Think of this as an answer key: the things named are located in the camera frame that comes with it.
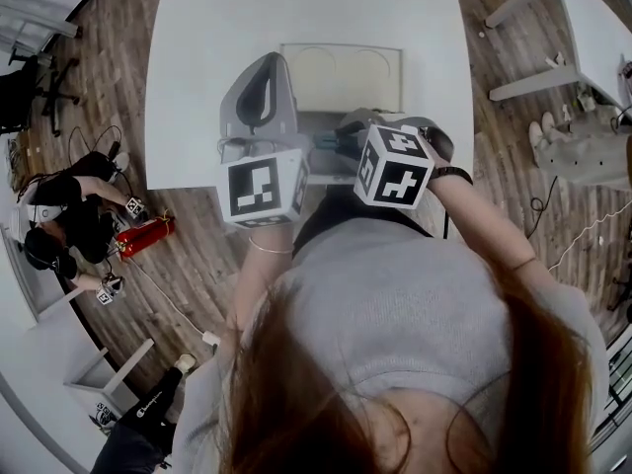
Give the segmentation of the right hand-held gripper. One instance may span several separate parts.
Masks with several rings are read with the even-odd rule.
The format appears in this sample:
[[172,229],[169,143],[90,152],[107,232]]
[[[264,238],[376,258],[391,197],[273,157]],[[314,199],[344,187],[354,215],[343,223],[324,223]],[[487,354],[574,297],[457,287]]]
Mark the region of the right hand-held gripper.
[[433,120],[407,117],[394,121],[359,108],[336,127],[339,155],[356,167],[355,194],[367,205],[415,209],[435,168],[435,157],[448,161],[454,145]]

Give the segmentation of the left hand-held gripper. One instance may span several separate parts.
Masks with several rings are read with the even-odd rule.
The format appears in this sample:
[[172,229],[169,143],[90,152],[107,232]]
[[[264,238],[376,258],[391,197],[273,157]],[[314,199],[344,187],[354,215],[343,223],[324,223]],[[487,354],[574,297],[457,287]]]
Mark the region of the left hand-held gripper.
[[[220,104],[217,195],[223,220],[244,229],[300,218],[310,139],[297,130],[296,104],[284,57],[269,52],[249,65]],[[278,137],[230,136],[235,129]]]

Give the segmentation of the grey drawer box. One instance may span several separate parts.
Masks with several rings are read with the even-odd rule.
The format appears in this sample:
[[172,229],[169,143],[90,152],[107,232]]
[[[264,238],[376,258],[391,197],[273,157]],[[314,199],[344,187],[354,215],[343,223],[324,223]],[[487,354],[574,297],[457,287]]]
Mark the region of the grey drawer box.
[[335,43],[283,43],[299,131],[314,138],[370,110],[385,119],[404,113],[403,51]]

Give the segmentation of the person's right forearm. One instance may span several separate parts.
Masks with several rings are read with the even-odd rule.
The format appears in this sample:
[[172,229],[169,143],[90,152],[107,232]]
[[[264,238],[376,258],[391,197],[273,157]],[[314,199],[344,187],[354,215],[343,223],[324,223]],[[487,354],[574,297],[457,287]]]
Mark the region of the person's right forearm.
[[524,233],[465,179],[454,175],[433,179],[430,191],[479,255],[529,287],[555,283]]

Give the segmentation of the person's left forearm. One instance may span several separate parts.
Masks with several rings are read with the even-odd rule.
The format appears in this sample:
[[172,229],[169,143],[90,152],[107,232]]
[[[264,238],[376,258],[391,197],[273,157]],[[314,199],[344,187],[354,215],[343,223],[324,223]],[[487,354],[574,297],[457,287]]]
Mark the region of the person's left forearm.
[[268,289],[290,267],[293,252],[291,224],[250,231],[249,248],[234,290],[231,328],[243,331]]

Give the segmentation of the white table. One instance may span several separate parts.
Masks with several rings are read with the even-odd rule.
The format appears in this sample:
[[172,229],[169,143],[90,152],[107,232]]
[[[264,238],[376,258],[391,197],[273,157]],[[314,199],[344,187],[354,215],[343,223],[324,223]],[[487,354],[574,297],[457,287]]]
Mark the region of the white table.
[[[485,19],[493,29],[532,0],[507,0]],[[583,82],[601,93],[632,120],[632,93],[623,75],[632,61],[632,32],[602,0],[561,0],[574,61],[534,74],[489,92],[503,101],[541,90]]]
[[219,107],[238,75],[284,43],[392,47],[403,53],[403,108],[452,139],[473,167],[473,95],[458,0],[159,0],[145,94],[151,190],[211,187]]

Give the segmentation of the person's black trousers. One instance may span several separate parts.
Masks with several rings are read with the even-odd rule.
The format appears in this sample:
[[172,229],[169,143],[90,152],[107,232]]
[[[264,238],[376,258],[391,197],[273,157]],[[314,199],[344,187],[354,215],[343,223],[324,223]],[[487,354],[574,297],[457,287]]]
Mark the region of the person's black trousers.
[[292,256],[311,240],[334,227],[353,219],[376,219],[406,226],[432,238],[421,225],[396,208],[366,205],[352,186],[330,186],[316,210],[309,216],[294,241]]

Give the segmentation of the black wristband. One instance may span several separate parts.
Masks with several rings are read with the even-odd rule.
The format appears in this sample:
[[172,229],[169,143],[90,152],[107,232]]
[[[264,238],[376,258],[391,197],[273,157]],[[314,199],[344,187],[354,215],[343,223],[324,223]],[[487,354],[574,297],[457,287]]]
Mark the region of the black wristband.
[[432,181],[436,181],[444,177],[459,177],[463,179],[464,181],[466,181],[467,183],[469,183],[470,185],[473,184],[473,180],[471,176],[465,170],[459,167],[446,166],[446,167],[434,168],[431,174]]

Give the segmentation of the person's grey sweater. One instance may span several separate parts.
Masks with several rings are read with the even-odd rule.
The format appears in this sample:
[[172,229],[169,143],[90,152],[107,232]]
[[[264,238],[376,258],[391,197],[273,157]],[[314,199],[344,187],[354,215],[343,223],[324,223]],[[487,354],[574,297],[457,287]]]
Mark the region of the person's grey sweater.
[[[491,270],[465,246],[377,219],[353,219],[316,236],[277,282],[297,285],[289,329],[335,389],[356,397],[425,390],[465,404],[490,445],[501,437],[511,370],[510,311]],[[584,293],[562,283],[530,286],[535,312],[579,335],[592,392],[587,445],[607,399],[608,360]],[[230,358],[189,376],[174,438],[174,474],[218,474],[227,432]]]

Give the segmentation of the red fire extinguisher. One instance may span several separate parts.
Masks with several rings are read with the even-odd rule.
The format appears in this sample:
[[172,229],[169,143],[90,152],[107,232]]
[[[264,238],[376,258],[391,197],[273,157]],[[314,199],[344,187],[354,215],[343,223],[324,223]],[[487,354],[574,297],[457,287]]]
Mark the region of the red fire extinguisher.
[[116,236],[118,256],[130,259],[139,252],[165,239],[175,232],[175,217],[165,214],[131,227]]

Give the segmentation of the black office chair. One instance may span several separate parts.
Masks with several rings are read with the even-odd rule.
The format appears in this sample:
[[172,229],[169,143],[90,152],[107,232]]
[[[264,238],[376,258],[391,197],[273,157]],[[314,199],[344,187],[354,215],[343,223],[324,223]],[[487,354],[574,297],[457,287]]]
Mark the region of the black office chair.
[[35,55],[23,56],[12,52],[10,60],[24,63],[20,70],[0,76],[0,134],[9,134],[26,130],[31,125],[32,105],[35,98],[45,100],[41,114],[49,117],[50,130],[54,137],[61,134],[56,118],[57,101],[70,100],[74,105],[80,103],[75,95],[63,94],[60,87],[69,70],[80,64],[72,57],[61,71],[52,70],[48,88],[40,86],[38,79],[39,58]]

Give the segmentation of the white shelf unit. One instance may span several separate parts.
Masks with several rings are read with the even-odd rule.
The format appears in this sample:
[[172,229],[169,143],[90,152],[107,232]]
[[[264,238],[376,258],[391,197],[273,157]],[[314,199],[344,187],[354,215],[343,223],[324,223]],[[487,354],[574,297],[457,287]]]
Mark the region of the white shelf unit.
[[0,0],[0,50],[39,54],[55,36],[80,38],[82,29],[66,20],[70,10],[48,0]]

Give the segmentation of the white desk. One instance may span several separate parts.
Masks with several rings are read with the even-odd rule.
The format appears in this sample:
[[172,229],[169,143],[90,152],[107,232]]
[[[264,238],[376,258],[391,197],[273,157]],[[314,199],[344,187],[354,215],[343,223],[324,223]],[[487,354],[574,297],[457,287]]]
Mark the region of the white desk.
[[109,350],[103,348],[74,369],[63,386],[90,416],[95,417],[98,411],[110,411],[119,417],[138,401],[124,380],[153,346],[154,341],[146,339],[119,369],[114,369],[106,360]]

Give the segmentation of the grey hand-held gripper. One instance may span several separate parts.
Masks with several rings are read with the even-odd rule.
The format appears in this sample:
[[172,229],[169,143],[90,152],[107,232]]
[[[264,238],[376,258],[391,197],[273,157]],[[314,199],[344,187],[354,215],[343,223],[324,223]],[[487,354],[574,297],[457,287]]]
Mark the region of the grey hand-held gripper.
[[111,430],[119,420],[119,416],[104,402],[97,402],[91,420],[105,434]]

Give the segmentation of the white desk frame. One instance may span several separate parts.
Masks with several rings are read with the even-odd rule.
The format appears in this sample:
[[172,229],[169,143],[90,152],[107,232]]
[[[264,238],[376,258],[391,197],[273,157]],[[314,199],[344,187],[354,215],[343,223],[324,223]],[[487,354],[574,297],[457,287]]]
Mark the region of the white desk frame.
[[19,332],[71,302],[82,290],[53,271],[38,271],[0,224],[0,317]]

